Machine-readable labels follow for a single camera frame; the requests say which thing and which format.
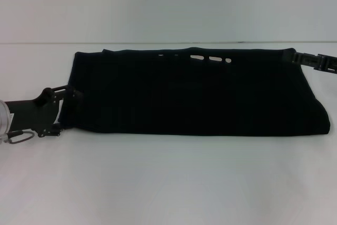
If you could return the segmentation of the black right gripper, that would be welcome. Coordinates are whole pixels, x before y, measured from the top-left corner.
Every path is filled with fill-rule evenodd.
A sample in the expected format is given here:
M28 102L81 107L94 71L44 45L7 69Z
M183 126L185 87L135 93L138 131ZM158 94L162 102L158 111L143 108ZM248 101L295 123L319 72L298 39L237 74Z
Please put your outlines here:
M294 48L283 51L282 60L296 65L305 65L315 70L328 73L337 73L337 57L319 54L297 52Z

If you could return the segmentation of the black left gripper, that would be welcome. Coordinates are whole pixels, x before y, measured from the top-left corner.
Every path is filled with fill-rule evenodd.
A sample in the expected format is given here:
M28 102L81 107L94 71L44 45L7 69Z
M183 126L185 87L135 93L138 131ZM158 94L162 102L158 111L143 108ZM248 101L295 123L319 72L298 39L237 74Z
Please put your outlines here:
M32 130L40 138L59 136L62 129L55 120L59 113L60 101L76 105L82 98L81 91L70 85L64 85L45 88L37 98L32 100L5 102L11 120L9 131Z

